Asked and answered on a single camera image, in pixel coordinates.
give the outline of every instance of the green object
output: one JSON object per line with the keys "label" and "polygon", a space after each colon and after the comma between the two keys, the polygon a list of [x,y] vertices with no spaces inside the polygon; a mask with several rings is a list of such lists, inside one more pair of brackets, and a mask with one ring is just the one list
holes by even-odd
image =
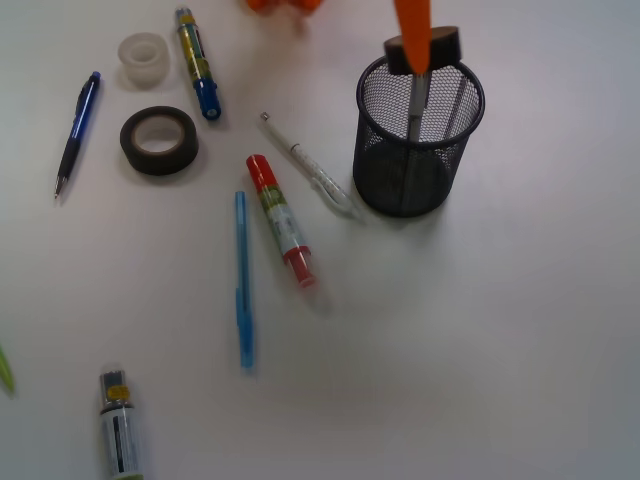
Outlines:
{"label": "green object", "polygon": [[4,353],[2,353],[2,348],[0,348],[0,378],[7,386],[9,391],[13,393],[14,385],[13,385],[13,375],[11,375],[11,369],[9,368],[9,362],[7,362]]}

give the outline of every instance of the black tape roll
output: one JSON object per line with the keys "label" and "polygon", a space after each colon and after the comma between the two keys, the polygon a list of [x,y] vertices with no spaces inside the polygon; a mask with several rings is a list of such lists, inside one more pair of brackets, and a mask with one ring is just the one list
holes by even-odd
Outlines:
{"label": "black tape roll", "polygon": [[[151,119],[158,124],[177,124],[178,143],[169,150],[150,152],[137,142],[138,128],[153,131]],[[198,154],[198,136],[193,121],[182,110],[173,107],[151,107],[140,110],[125,122],[120,130],[120,145],[133,168],[147,175],[171,175],[188,166]]]}

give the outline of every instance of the pen cap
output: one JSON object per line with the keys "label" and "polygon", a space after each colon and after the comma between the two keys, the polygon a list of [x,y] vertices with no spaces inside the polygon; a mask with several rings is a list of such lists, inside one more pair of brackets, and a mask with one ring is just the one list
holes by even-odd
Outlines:
{"label": "pen cap", "polygon": [[220,100],[218,100],[218,96],[216,95],[216,88],[218,88],[218,86],[215,82],[209,77],[203,77],[193,82],[193,88],[198,96],[202,116],[207,120],[217,120],[220,118],[222,108],[220,107]]}
{"label": "pen cap", "polygon": [[100,375],[102,408],[132,406],[124,370],[114,370]]}

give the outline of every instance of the metal mesh cup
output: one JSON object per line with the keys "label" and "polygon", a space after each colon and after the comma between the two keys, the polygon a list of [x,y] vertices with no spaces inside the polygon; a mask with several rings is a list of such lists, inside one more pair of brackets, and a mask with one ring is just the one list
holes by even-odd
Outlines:
{"label": "metal mesh cup", "polygon": [[382,57],[362,74],[356,94],[353,179],[370,207],[394,217],[422,215],[444,202],[484,115],[484,92],[471,70],[461,63],[434,70],[420,141],[407,140],[411,78],[391,75]]}

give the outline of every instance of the white pen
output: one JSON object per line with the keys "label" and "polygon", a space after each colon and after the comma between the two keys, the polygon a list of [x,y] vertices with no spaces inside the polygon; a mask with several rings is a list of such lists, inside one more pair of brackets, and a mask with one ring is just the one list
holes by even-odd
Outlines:
{"label": "white pen", "polygon": [[283,148],[291,152],[291,156],[302,165],[311,177],[311,183],[325,196],[329,205],[340,213],[351,215],[354,218],[360,218],[358,209],[349,198],[349,195],[327,175],[327,172],[325,172],[320,165],[307,155],[307,152],[302,149],[299,143],[291,143],[275,125],[273,125],[273,120],[267,112],[260,114],[260,119],[271,136],[280,143]]}

